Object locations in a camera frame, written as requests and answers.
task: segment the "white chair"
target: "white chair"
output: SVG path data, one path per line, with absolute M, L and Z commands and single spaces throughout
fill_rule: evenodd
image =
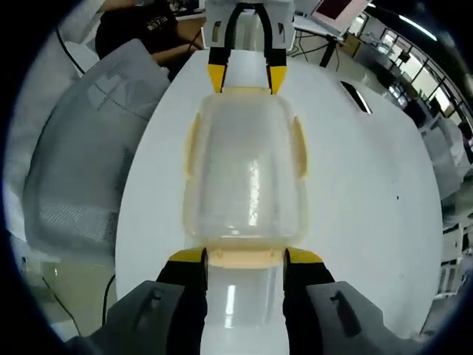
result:
M 61 97 L 25 183 L 28 244 L 52 256 L 112 263 L 129 168 L 169 81 L 133 40 Z
M 443 235 L 442 263 L 452 261 L 462 256 L 463 226 Z

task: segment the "computer monitor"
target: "computer monitor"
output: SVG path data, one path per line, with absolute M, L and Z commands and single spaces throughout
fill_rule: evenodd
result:
M 399 58 L 403 63 L 406 63 L 406 62 L 411 58 L 411 56 L 409 55 L 408 52 L 402 51 L 398 58 Z
M 333 28 L 343 35 L 360 13 L 368 6 L 368 0 L 321 0 L 312 1 L 315 7 L 309 12 L 318 23 Z

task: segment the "window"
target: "window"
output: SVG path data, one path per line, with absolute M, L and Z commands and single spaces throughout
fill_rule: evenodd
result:
M 402 49 L 396 43 L 394 43 L 391 46 L 391 52 L 389 53 L 389 59 L 391 59 L 392 61 L 396 61 L 396 59 L 398 59 L 398 56 L 401 53 L 402 53 Z
M 402 63 L 399 67 L 402 76 L 409 81 L 412 81 L 412 79 L 415 78 L 421 68 L 421 61 L 419 61 L 412 53 L 409 53 L 409 60 L 406 63 Z
M 417 60 L 420 61 L 421 63 L 425 63 L 427 61 L 427 57 L 415 47 L 411 48 L 411 51 L 409 52 L 409 54 L 412 54 L 413 56 L 415 56 Z
M 394 44 L 396 37 L 398 37 L 398 35 L 396 35 L 393 31 L 387 30 L 383 38 L 381 39 L 381 43 L 385 44 L 386 46 L 390 48 Z
M 412 45 L 402 37 L 398 37 L 396 44 L 404 51 L 410 52 Z
M 449 120 L 452 120 L 457 126 L 461 123 L 461 118 L 457 111 L 452 113 Z
M 419 93 L 419 96 L 426 100 L 437 89 L 438 82 L 433 78 L 430 71 L 424 67 L 412 82 L 412 86 Z
M 432 76 L 437 80 L 437 81 L 442 81 L 443 78 L 445 78 L 445 74 L 443 74 L 443 71 L 440 70 L 439 67 L 433 62 L 433 61 L 428 61 L 427 62 L 427 69 L 430 71 Z
M 445 79 L 443 82 L 444 85 L 446 85 L 446 92 L 451 93 L 450 95 L 453 95 L 453 100 L 456 101 L 456 104 L 459 104 L 463 99 L 460 93 L 458 92 L 457 88 L 452 84 L 450 79 Z
M 473 117 L 472 113 L 470 112 L 469 108 L 466 106 L 464 102 L 462 102 L 458 106 L 458 111 L 459 111 L 460 117 L 464 118 L 465 121 L 472 122 L 472 117 Z
M 440 110 L 443 113 L 443 116 L 448 116 L 454 110 L 452 102 L 450 102 L 449 97 L 441 87 L 435 90 L 434 95 L 432 95 L 430 98 L 430 101 L 434 99 L 437 100 L 438 104 L 440 105 Z
M 350 28 L 348 29 L 348 32 L 351 33 L 352 35 L 358 37 L 363 30 L 364 24 L 367 22 L 368 15 L 366 13 L 360 13 L 357 18 L 355 18 L 355 21 L 351 24 Z

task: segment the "plastic food container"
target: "plastic food container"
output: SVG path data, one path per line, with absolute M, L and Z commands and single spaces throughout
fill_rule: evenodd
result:
M 277 264 L 306 230 L 306 151 L 289 103 L 267 89 L 208 96 L 186 145 L 187 234 L 214 265 Z

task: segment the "desk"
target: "desk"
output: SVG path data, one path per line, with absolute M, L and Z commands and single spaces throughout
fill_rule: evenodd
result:
M 137 149 L 118 221 L 118 299 L 156 279 L 169 256 L 186 247 L 184 142 L 201 101 L 213 92 L 207 60 L 207 51 L 189 59 Z M 308 158 L 309 226 L 296 247 L 319 254 L 336 280 L 383 311 L 396 334 L 418 332 L 437 289 L 442 241 L 440 198 L 421 136 L 409 117 L 367 87 L 354 84 L 371 115 L 359 110 L 336 74 L 290 58 L 287 66 L 280 95 L 300 118 Z M 262 53 L 232 51 L 225 84 L 267 86 Z M 277 331 L 286 337 L 278 317 Z
M 296 30 L 312 33 L 314 35 L 332 37 L 337 41 L 343 41 L 343 36 L 341 36 L 339 33 L 330 32 L 327 28 L 304 16 L 294 16 L 294 28 Z

